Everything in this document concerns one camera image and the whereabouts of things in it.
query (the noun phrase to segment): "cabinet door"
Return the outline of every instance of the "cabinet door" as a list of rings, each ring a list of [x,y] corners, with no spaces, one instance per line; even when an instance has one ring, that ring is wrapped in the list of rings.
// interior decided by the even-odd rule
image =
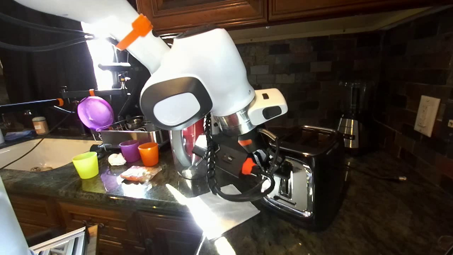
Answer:
[[[201,233],[196,223],[187,217],[169,217],[148,213],[138,215],[146,254],[173,255],[196,254]]]
[[[240,28],[267,23],[267,0],[138,0],[158,33],[180,33],[206,25]]]
[[[9,198],[26,239],[37,237],[50,230],[64,229],[64,222],[56,202],[17,195],[10,195]]]
[[[98,250],[101,255],[115,254],[142,254],[143,247],[139,243],[139,236],[133,230],[129,212],[114,212],[107,209],[85,207],[68,203],[60,203],[63,216],[68,230],[75,230],[84,226],[97,224],[98,229]]]
[[[309,20],[410,9],[431,5],[429,0],[269,0],[269,20]]]

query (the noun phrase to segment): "purple cup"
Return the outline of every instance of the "purple cup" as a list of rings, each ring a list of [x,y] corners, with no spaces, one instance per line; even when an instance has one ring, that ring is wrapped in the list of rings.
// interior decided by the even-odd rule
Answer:
[[[119,144],[122,155],[128,164],[139,162],[139,141],[126,141]]]

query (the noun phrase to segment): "cup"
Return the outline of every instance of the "cup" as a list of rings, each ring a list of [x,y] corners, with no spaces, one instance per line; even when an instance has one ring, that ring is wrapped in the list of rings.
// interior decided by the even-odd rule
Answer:
[[[142,144],[139,147],[139,154],[143,166],[153,168],[159,165],[159,145],[155,142]]]
[[[126,141],[119,144],[119,148],[122,151],[122,155],[128,164],[139,162],[139,141]]]
[[[98,155],[95,152],[75,156],[73,165],[81,179],[92,179],[99,175]]]

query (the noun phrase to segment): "kitchen sink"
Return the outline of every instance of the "kitchen sink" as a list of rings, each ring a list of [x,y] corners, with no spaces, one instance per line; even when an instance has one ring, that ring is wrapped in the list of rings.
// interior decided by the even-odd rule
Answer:
[[[53,138],[27,141],[0,149],[0,169],[13,161],[23,158],[5,169],[22,172],[49,172],[70,165],[74,156],[88,152],[92,145],[99,144],[99,141]]]

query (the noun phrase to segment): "green cup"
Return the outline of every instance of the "green cup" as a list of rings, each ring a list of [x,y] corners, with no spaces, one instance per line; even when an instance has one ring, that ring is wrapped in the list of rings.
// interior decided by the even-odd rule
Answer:
[[[98,155],[95,152],[75,156],[73,165],[81,179],[92,179],[99,175]]]

